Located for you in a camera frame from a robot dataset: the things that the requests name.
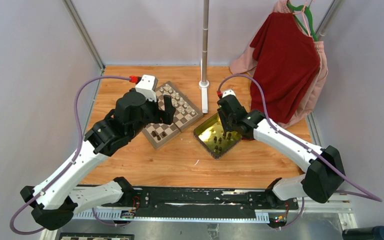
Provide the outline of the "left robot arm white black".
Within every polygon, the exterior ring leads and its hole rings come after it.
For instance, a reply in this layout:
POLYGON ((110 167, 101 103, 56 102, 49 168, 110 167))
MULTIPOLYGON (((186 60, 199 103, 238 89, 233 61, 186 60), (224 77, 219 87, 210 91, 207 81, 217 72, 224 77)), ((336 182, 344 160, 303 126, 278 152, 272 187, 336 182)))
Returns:
POLYGON ((32 207, 35 222, 47 230, 66 225, 74 215, 105 204, 129 206, 136 198, 133 186, 116 177, 109 183, 75 190, 95 167, 126 146, 148 124, 172 124, 175 107, 170 95, 149 98, 132 88, 116 101, 115 108, 80 140, 81 146, 50 177, 36 186, 25 186, 20 194, 32 207))

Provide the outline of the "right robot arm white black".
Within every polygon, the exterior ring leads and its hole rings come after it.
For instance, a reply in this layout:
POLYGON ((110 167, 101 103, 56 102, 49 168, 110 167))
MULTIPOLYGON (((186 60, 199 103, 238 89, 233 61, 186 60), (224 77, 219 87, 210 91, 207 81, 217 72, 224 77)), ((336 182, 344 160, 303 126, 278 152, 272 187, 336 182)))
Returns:
POLYGON ((272 123, 259 110, 247 112, 233 93, 224 93, 217 101, 218 115, 225 132, 237 132, 246 140, 267 144, 292 160, 304 173, 292 178, 279 177, 264 191, 263 201, 278 209, 285 201, 309 197, 324 204, 336 192, 345 173, 339 151, 297 138, 272 123))

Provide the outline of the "gold metal tray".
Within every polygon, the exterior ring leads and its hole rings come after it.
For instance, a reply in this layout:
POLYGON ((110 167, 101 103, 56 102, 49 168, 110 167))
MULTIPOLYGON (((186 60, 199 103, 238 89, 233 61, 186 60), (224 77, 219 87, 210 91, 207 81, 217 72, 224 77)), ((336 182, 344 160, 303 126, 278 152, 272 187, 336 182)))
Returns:
POLYGON ((217 113, 197 126, 193 135, 215 160, 220 159, 242 140, 242 136, 236 131, 224 131, 217 113))

